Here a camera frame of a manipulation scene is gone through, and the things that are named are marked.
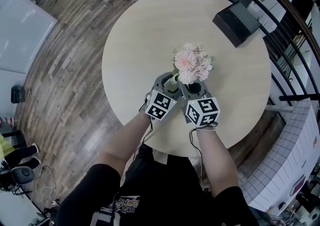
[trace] white cube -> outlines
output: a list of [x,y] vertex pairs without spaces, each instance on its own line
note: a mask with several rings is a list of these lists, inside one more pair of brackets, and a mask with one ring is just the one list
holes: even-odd
[[176,100],[153,90],[146,103],[145,113],[162,121],[176,103]]
[[216,122],[220,108],[216,98],[189,100],[185,113],[196,127],[202,127]]

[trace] black sleeve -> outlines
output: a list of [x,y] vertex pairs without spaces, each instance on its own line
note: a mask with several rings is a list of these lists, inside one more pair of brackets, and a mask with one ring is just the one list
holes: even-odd
[[62,202],[57,226],[90,225],[101,206],[112,203],[120,187],[120,175],[106,164],[95,164],[79,185]]
[[258,226],[239,187],[230,187],[219,193],[213,200],[220,223],[227,226]]

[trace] wooden floor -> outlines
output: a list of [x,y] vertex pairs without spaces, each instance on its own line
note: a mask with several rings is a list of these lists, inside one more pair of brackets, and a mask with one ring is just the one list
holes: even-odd
[[[26,102],[17,110],[18,128],[27,144],[40,148],[43,165],[39,179],[29,186],[30,197],[49,207],[79,183],[97,153],[121,124],[106,98],[102,54],[118,17],[138,0],[36,0],[58,23],[46,39],[25,81]],[[262,161],[276,141],[283,123],[274,112],[265,112],[251,133],[230,149],[245,178]]]

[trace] flower bouquet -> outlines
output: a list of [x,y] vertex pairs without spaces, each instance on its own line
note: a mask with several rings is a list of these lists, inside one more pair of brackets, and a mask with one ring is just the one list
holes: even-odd
[[209,57],[201,44],[185,43],[182,50],[174,50],[172,81],[193,84],[208,78],[213,57]]

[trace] black t-shirt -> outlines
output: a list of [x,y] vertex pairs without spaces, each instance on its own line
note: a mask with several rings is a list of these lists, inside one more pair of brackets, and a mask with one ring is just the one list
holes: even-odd
[[174,178],[161,165],[137,175],[120,187],[116,170],[94,165],[62,202],[57,226],[258,225],[239,187],[212,198],[199,183]]

